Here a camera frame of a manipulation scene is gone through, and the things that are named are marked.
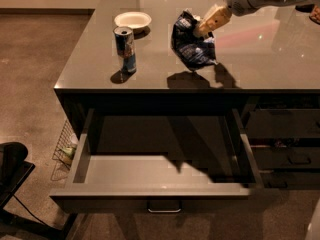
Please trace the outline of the white paper bowl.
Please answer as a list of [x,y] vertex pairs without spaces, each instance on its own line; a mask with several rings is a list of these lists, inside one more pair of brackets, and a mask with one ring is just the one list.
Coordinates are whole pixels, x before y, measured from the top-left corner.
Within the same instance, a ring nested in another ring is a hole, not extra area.
[[144,12],[125,12],[115,17],[114,22],[118,27],[129,27],[133,30],[141,30],[147,27],[152,18]]

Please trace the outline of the open grey top drawer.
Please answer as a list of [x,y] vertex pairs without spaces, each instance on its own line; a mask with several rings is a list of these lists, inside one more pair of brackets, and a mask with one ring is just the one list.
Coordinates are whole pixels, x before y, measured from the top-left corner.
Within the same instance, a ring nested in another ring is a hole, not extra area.
[[278,195],[264,185],[235,110],[224,116],[91,110],[66,184],[50,194],[67,213],[148,211],[150,200],[180,201],[180,212],[261,210]]

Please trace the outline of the dark container on counter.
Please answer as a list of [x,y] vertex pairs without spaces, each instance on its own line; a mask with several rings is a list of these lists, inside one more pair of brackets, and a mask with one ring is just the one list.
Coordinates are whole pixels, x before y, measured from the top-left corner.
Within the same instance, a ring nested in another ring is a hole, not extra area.
[[307,5],[296,5],[295,9],[299,12],[303,13],[311,13],[314,8],[313,4],[307,4]]

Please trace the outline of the blue silver drink can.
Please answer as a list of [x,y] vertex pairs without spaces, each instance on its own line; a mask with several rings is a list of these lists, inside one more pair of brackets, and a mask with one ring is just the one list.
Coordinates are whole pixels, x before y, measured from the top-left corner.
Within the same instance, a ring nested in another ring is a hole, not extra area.
[[126,74],[136,72],[136,56],[133,30],[127,26],[116,27],[113,31],[120,70]]

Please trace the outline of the brown object on counter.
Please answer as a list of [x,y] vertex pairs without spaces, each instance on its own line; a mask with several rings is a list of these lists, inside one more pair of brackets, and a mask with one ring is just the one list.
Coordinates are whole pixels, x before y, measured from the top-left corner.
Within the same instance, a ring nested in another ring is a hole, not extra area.
[[314,23],[320,25],[320,7],[319,6],[317,5],[314,6],[313,10],[309,15],[309,19]]

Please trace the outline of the grey counter cabinet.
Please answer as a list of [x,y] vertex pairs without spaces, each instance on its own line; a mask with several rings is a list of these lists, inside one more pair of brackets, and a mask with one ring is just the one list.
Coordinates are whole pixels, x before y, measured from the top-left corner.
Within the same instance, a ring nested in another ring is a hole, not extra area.
[[[256,106],[284,114],[319,108],[320,26],[292,7],[234,17],[215,31],[216,64],[190,71],[171,48],[184,9],[204,13],[218,0],[100,0],[54,90],[80,132],[89,109],[121,115],[213,115]],[[151,16],[135,41],[137,70],[120,72],[114,19]]]

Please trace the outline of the blue chip bag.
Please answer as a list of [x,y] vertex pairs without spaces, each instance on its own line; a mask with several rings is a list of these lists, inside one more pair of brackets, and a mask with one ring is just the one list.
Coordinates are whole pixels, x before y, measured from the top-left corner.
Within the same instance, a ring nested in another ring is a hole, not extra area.
[[193,31],[198,20],[184,10],[173,25],[171,49],[191,71],[216,65],[215,37],[213,33],[196,37]]

